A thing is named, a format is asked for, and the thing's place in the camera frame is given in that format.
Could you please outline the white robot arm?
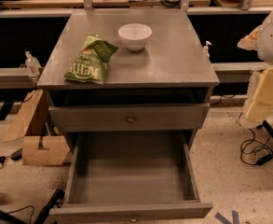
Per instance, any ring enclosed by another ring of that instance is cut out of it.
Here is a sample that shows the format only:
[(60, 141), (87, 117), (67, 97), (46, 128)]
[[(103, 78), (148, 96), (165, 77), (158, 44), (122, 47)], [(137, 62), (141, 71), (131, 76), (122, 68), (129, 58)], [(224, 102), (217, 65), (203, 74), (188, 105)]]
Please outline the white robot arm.
[(252, 128), (261, 125), (273, 111), (273, 10), (261, 25), (238, 42), (238, 47), (256, 50), (258, 58), (268, 64), (264, 71), (253, 73), (239, 118), (242, 126)]

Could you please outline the cream lattice gripper finger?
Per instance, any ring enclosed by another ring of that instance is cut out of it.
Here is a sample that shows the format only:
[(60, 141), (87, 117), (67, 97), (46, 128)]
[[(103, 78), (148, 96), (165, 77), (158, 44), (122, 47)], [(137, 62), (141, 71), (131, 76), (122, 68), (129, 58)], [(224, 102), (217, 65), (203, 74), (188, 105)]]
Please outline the cream lattice gripper finger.
[(238, 47), (246, 50), (257, 50), (258, 36), (262, 30), (262, 26), (259, 25), (253, 29), (248, 35), (244, 36), (239, 42)]

